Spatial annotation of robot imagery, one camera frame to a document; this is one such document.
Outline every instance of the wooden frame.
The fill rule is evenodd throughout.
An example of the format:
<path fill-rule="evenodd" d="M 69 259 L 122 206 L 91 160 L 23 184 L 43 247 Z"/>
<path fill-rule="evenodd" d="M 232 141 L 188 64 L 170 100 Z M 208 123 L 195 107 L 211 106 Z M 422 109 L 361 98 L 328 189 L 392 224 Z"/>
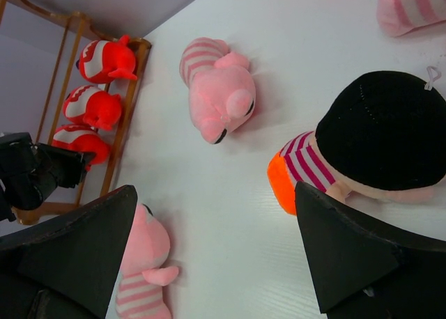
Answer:
<path fill-rule="evenodd" d="M 43 125 L 47 117 L 48 106 L 52 99 L 53 94 L 55 94 L 54 85 L 56 81 L 56 76 L 59 72 L 62 53 L 66 47 L 66 39 L 68 32 L 71 31 L 75 34 L 75 41 L 71 49 L 70 59 L 68 61 L 68 67 L 66 69 L 65 76 L 63 78 L 63 84 L 59 93 L 59 100 L 57 103 L 56 113 L 53 118 L 51 130 L 49 132 L 49 138 L 47 140 L 47 143 L 51 144 L 52 137 L 59 124 L 59 118 L 61 115 L 63 101 L 65 99 L 68 83 L 70 81 L 72 67 L 75 64 L 76 55 L 79 50 L 79 43 L 81 37 L 85 37 L 90 40 L 102 39 L 110 41 L 115 41 L 118 38 L 97 30 L 95 27 L 93 27 L 91 18 L 85 15 L 84 13 L 76 11 L 73 12 L 71 15 L 56 14 L 49 12 L 48 10 L 45 10 L 41 7 L 38 7 L 28 0 L 0 0 L 0 23 L 2 21 L 7 3 L 11 3 L 15 6 L 25 9 L 26 11 L 29 11 L 34 15 L 37 15 L 43 19 L 46 19 L 64 28 L 61 45 L 59 47 L 59 53 L 56 58 L 56 64 L 54 66 L 53 75 L 49 84 L 47 99 L 45 101 L 45 104 L 43 105 L 43 112 L 42 112 L 42 117 L 40 119 L 36 141 L 40 141 L 41 139 Z M 123 149 L 123 143 L 125 141 L 125 136 L 130 126 L 132 112 L 136 101 L 135 94 L 137 93 L 139 87 L 139 81 L 144 73 L 144 68 L 146 66 L 146 59 L 148 57 L 148 53 L 150 52 L 151 44 L 149 43 L 149 41 L 143 38 L 133 38 L 130 40 L 129 47 L 134 50 L 137 58 L 137 68 L 135 74 L 136 76 L 138 76 L 138 80 L 129 82 L 127 91 L 125 93 L 125 97 L 123 99 L 123 115 L 121 116 L 121 119 L 119 121 L 116 130 L 116 135 L 114 137 L 114 142 L 111 147 L 110 157 L 107 163 L 107 170 L 105 171 L 102 188 L 100 190 L 101 196 L 107 194 L 112 185 L 114 171 L 118 166 L 118 162 Z M 109 87 L 110 85 L 108 84 L 105 90 L 108 91 Z M 84 183 L 85 181 L 79 185 L 77 190 L 76 201 L 74 203 L 45 202 L 42 204 L 40 208 L 33 211 L 22 211 L 14 208 L 15 213 L 18 216 L 19 223 L 26 225 L 36 224 L 40 219 L 40 217 L 43 215 L 54 215 L 54 214 L 60 215 L 65 212 L 74 210 L 75 208 L 78 208 L 80 206 L 82 199 Z"/>

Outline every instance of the plush toy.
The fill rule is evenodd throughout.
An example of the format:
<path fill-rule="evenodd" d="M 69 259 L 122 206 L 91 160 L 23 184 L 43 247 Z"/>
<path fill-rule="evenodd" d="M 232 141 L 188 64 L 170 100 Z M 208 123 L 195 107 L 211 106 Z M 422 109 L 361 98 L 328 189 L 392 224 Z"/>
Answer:
<path fill-rule="evenodd" d="M 80 86 L 63 103 L 63 115 L 74 124 L 112 130 L 121 117 L 120 95 L 110 95 L 95 86 Z"/>
<path fill-rule="evenodd" d="M 446 0 L 378 0 L 377 18 L 389 36 L 446 20 Z"/>
<path fill-rule="evenodd" d="M 136 80 L 133 74 L 136 58 L 127 47 L 130 40 L 124 35 L 117 42 L 94 40 L 82 50 L 76 62 L 81 76 L 92 84 L 109 84 L 115 79 Z"/>
<path fill-rule="evenodd" d="M 76 152 L 93 152 L 96 154 L 92 164 L 102 164 L 107 160 L 110 146 L 99 134 L 86 125 L 69 124 L 61 126 L 53 136 L 52 145 Z"/>
<path fill-rule="evenodd" d="M 249 61 L 223 40 L 198 38 L 183 52 L 180 75 L 189 87 L 190 117 L 208 143 L 219 143 L 254 110 Z"/>
<path fill-rule="evenodd" d="M 142 204 L 136 208 L 121 263 L 123 278 L 116 296 L 121 319 L 170 319 L 162 287 L 178 276 L 178 267 L 164 267 L 170 251 L 166 229 Z"/>
<path fill-rule="evenodd" d="M 424 201 L 446 175 L 446 101 L 403 72 L 370 72 L 342 91 L 316 131 L 272 159 L 268 178 L 295 215 L 303 181 L 345 202 L 351 191 L 402 203 Z"/>

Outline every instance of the white hanging loop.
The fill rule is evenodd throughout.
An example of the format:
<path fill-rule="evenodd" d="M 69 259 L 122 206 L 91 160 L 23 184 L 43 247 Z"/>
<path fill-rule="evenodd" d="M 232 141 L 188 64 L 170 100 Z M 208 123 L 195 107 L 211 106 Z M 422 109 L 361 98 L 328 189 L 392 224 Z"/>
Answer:
<path fill-rule="evenodd" d="M 433 88 L 433 83 L 441 78 L 441 72 L 437 67 L 427 66 L 427 74 L 429 75 L 429 82 L 424 85 L 424 90 L 431 91 Z"/>

